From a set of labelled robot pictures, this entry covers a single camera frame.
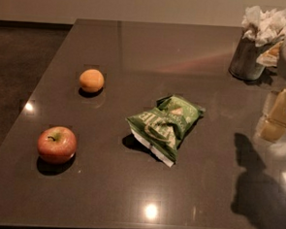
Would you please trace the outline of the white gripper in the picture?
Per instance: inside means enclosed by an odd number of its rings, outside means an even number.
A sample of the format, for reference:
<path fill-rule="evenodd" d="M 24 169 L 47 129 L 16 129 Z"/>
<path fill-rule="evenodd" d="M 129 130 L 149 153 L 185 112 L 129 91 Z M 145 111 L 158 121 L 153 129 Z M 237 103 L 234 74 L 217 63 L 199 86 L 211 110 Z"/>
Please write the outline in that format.
<path fill-rule="evenodd" d="M 280 48 L 277 74 L 286 81 L 286 38 Z M 263 107 L 259 136 L 269 142 L 277 142 L 286 134 L 286 88 L 272 91 Z"/>

